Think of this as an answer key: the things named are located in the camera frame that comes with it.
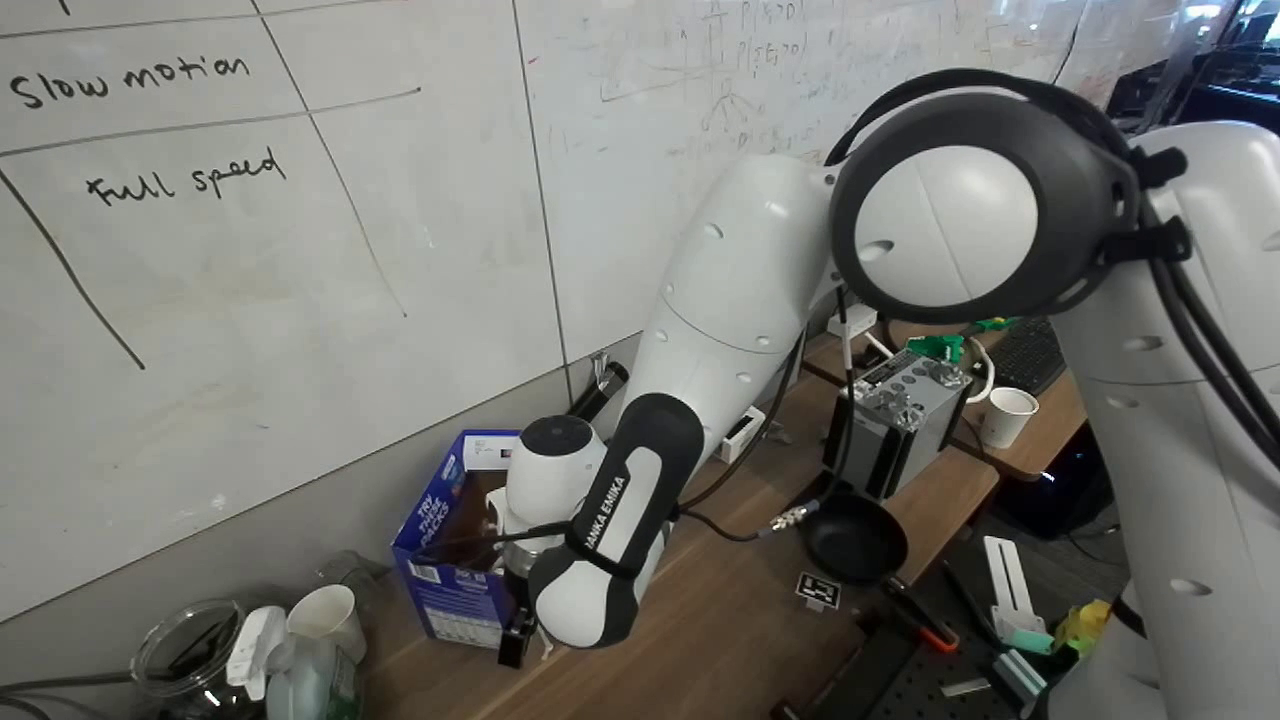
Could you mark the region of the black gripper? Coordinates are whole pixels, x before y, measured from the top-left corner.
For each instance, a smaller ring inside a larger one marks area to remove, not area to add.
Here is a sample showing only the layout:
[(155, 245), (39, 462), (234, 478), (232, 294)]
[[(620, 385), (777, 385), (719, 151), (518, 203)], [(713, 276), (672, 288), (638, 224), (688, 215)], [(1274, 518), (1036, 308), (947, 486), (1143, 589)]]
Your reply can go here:
[(510, 617), (509, 617), (509, 623), (504, 623), (504, 634), (500, 634), (496, 660), (500, 660), (504, 667), (523, 667), (523, 651), (527, 651), (533, 634), (536, 634), (536, 612), (533, 612), (533, 603), (527, 603), (527, 601), (510, 603)]

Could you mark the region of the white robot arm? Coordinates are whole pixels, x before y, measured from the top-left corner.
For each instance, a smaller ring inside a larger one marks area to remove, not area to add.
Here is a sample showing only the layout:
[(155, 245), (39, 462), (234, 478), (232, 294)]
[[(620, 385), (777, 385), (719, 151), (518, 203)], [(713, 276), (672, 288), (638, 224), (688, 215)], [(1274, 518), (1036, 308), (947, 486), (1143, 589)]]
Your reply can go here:
[(809, 320), (1042, 320), (1112, 478), (1130, 622), (1046, 705), (1076, 720), (1280, 720), (1280, 135), (1117, 130), (992, 68), (877, 95), (818, 159), (743, 156), (672, 257), (616, 430), (533, 617), (620, 643), (688, 482)]

